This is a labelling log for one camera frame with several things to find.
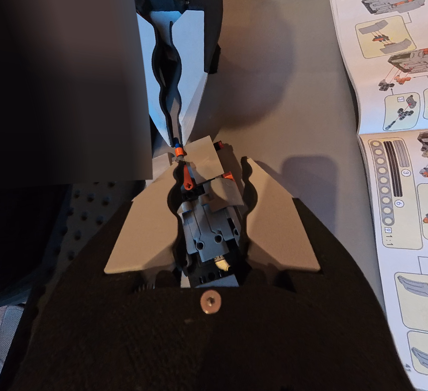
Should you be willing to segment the open instruction booklet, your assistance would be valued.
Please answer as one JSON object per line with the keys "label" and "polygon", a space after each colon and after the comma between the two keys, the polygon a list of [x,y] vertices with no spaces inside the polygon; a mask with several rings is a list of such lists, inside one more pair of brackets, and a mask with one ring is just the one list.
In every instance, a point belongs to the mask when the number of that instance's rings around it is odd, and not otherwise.
{"label": "open instruction booklet", "polygon": [[427,390],[427,0],[330,4],[358,101],[389,328],[413,386]]}

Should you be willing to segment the grey curved block piece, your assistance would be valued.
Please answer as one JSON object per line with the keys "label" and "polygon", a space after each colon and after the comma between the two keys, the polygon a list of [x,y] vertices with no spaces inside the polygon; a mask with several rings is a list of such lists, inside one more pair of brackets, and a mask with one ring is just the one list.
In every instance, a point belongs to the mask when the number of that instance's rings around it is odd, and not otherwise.
{"label": "grey curved block piece", "polygon": [[[188,143],[184,151],[187,154],[185,161],[189,164],[189,172],[197,185],[225,173],[209,136]],[[171,148],[162,155],[155,156],[152,160],[153,179],[149,180],[149,183],[163,174],[174,161],[175,155]]]}

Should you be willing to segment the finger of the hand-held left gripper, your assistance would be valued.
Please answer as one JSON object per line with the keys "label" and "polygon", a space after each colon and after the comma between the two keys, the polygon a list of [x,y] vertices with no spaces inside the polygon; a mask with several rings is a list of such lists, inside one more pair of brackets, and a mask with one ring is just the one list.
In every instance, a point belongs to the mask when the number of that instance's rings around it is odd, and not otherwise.
{"label": "finger of the hand-held left gripper", "polygon": [[172,41],[181,60],[179,123],[182,142],[187,143],[208,76],[204,71],[204,12],[186,10],[172,25]]}
{"label": "finger of the hand-held left gripper", "polygon": [[147,19],[137,14],[149,115],[170,146],[173,146],[174,138],[170,111],[173,101],[171,86],[175,76],[170,26],[174,22],[173,11],[152,11]]}

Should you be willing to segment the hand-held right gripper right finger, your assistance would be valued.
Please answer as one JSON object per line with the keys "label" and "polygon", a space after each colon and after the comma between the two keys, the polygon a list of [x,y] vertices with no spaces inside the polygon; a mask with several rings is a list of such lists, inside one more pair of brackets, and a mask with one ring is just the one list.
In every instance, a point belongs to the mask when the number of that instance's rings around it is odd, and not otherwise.
{"label": "hand-held right gripper right finger", "polygon": [[264,272],[318,272],[319,262],[297,212],[292,195],[253,159],[242,157],[244,241],[246,262]]}

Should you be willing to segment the grey toy robot assembly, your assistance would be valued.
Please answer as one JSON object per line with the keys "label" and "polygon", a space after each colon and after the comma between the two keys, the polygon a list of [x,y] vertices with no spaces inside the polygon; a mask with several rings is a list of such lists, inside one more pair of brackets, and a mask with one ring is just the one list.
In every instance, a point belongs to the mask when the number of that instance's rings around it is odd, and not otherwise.
{"label": "grey toy robot assembly", "polygon": [[224,174],[197,185],[187,162],[184,169],[183,202],[178,211],[187,250],[182,288],[239,287],[235,273],[245,271],[239,251],[244,202],[239,184],[226,167],[227,146],[221,141],[212,143]]}

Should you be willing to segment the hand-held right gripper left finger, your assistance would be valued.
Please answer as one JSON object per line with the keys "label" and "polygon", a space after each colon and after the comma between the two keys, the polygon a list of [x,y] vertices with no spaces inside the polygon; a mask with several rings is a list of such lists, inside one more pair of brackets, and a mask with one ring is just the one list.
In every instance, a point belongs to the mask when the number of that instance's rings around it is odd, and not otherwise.
{"label": "hand-held right gripper left finger", "polygon": [[168,206],[168,194],[176,180],[172,164],[148,188],[137,195],[104,268],[106,274],[142,272],[154,281],[158,272],[172,271],[172,247],[178,237],[178,219]]}

